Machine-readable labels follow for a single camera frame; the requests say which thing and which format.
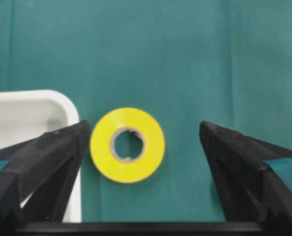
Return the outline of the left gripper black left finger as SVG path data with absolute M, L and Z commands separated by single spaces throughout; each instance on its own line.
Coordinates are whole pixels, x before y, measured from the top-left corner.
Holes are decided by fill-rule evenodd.
M 0 236 L 25 223 L 63 221 L 89 136 L 82 120 L 0 149 Z

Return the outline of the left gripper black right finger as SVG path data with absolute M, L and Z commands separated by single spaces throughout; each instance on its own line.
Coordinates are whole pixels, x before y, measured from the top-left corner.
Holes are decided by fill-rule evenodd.
M 225 219 L 292 236 L 292 150 L 208 121 L 199 138 Z

